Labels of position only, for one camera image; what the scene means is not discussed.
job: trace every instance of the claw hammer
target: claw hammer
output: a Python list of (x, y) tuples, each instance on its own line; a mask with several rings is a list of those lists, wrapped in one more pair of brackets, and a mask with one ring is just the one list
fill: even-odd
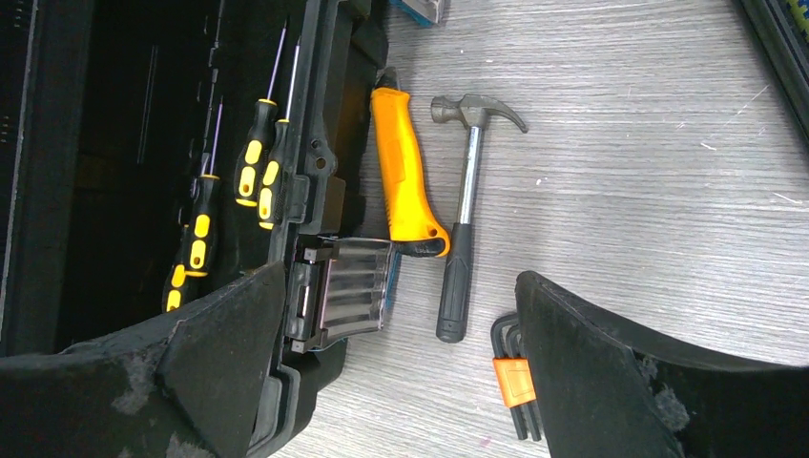
[(457, 102), (446, 97), (435, 97), (430, 105), (432, 120), (445, 123), (461, 121), (469, 132), (467, 157), (464, 160), (461, 201), (458, 204), (458, 222), (452, 226), (449, 254), (444, 269), (444, 287), (435, 335), (442, 342), (456, 344), (467, 333), (469, 315), (469, 288), (472, 280), (472, 208), (475, 200), (483, 132), (493, 115), (509, 119), (523, 134), (529, 131), (526, 123), (503, 102), (484, 95), (466, 94)]

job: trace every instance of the gray wooden table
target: gray wooden table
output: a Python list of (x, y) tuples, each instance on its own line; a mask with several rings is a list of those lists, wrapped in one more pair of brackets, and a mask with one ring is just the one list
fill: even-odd
[[(434, 336), (444, 261), (404, 260), (385, 332), (352, 339), (278, 456), (548, 456), (516, 440), (490, 362), (523, 270), (693, 344), (809, 363), (809, 156), (729, 1), (455, 0), (444, 27), (389, 22), (447, 228), (466, 133), (430, 99), (490, 95), (530, 132), (487, 131), (467, 338)], [(375, 235), (373, 138), (366, 165)]]

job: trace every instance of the hammer head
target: hammer head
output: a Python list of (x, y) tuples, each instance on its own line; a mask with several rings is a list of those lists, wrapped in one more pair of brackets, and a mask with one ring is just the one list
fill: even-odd
[(485, 95), (466, 94), (457, 102), (446, 97), (435, 97), (430, 104), (430, 111), (435, 122), (445, 123), (455, 119), (461, 121), (467, 129), (470, 127), (485, 129), (488, 126), (488, 119), (499, 115), (510, 119), (523, 134), (529, 131), (526, 123), (505, 103)]

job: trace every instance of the screwdriver shaft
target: screwdriver shaft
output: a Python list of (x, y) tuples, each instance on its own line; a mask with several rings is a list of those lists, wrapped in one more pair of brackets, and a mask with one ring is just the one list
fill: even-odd
[(298, 44), (295, 45), (295, 56), (292, 59), (292, 76), (289, 79), (289, 95), (286, 99), (286, 113), (284, 119), (289, 119), (289, 114), (292, 113), (292, 98), (295, 95), (295, 78), (298, 74), (298, 54), (301, 53), (301, 39), (298, 38)]
[(222, 123), (222, 102), (224, 95), (219, 98), (219, 113), (217, 113), (217, 127), (214, 129), (214, 146), (211, 150), (211, 164), (208, 166), (208, 175), (214, 174), (214, 164), (217, 162), (217, 146), (219, 145), (219, 126)]
[(280, 63), (280, 52), (283, 50), (283, 40), (286, 38), (286, 24), (289, 22), (289, 19), (283, 21), (283, 29), (280, 31), (280, 40), (279, 40), (279, 48), (276, 52), (276, 63), (273, 65), (273, 75), (270, 78), (270, 89), (267, 91), (267, 100), (273, 99), (273, 88), (276, 85), (276, 75), (278, 75), (278, 67)]

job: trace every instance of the screwdriver handle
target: screwdriver handle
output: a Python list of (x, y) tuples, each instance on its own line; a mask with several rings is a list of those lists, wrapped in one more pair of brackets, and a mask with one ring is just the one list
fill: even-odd
[(177, 250), (175, 262), (163, 285), (163, 313), (176, 310), (197, 298), (197, 281), (185, 274), (185, 263), (183, 262), (183, 253), (187, 249), (185, 245), (190, 242), (188, 224), (183, 227), (182, 233), (182, 242)]
[(217, 195), (221, 181), (214, 175), (201, 175), (197, 179), (198, 194), (194, 199), (194, 211), (185, 249), (185, 275), (205, 277), (216, 253), (218, 228)]
[(233, 179), (233, 195), (236, 203), (245, 207), (259, 204), (259, 171), (265, 159), (267, 148), (273, 144), (273, 130), (270, 122), (278, 115), (278, 105), (266, 98), (256, 102), (253, 126), (247, 133), (247, 141), (236, 162), (236, 176)]
[(472, 280), (472, 225), (456, 222), (452, 226), (451, 240), (435, 335), (442, 342), (456, 344), (467, 334)]
[(283, 155), (286, 146), (286, 132), (289, 119), (276, 122), (275, 143), (267, 160), (267, 168), (261, 178), (259, 192), (259, 226), (271, 231), (282, 219), (283, 192)]

